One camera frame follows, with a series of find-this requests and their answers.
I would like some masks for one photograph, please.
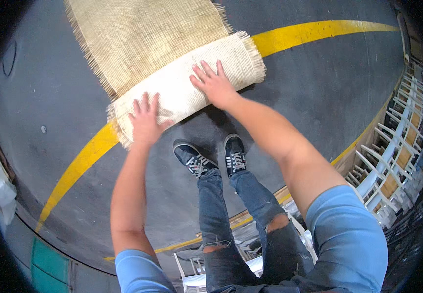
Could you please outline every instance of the green panel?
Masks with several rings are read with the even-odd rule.
[[[31,266],[31,276],[32,285],[39,293],[68,293],[67,284],[52,278],[35,265]]]
[[[32,246],[32,264],[57,280],[68,284],[69,260],[37,237],[34,237]]]

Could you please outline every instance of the forearm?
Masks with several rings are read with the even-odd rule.
[[[146,218],[145,169],[149,147],[133,144],[115,183],[112,231],[143,231]]]
[[[312,145],[281,114],[261,103],[243,98],[238,93],[225,108],[249,131],[255,142],[277,162],[300,153]]]
[[[278,163],[285,183],[305,218],[314,199],[335,185],[346,184],[317,149],[281,114],[238,94],[225,110],[249,131]]]

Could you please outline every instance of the white shoelace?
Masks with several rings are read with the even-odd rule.
[[[231,154],[231,158],[234,161],[233,172],[236,172],[236,170],[239,169],[244,169],[246,167],[246,163],[243,162],[243,155],[241,152]]]
[[[208,159],[204,158],[202,155],[197,155],[197,159],[198,160],[195,160],[195,157],[191,157],[185,165],[188,165],[193,174],[199,178],[202,172],[207,171],[203,165],[208,163]]]

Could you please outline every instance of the light blue t-shirt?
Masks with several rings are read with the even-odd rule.
[[[387,269],[387,243],[378,222],[347,185],[323,192],[311,204],[306,224],[319,260],[306,276],[279,285],[241,287],[238,292],[379,292]],[[123,293],[175,292],[150,255],[125,250],[115,258]]]

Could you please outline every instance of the blue jeans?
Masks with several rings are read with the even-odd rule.
[[[232,176],[230,183],[256,222],[262,243],[263,274],[258,278],[252,273],[237,250],[223,199],[220,171],[211,169],[197,182],[203,246],[224,244],[226,247],[204,253],[207,291],[220,292],[232,284],[279,284],[290,280],[295,272],[306,276],[313,268],[312,257],[291,221],[283,228],[265,230],[277,215],[286,213],[272,192],[247,170]]]

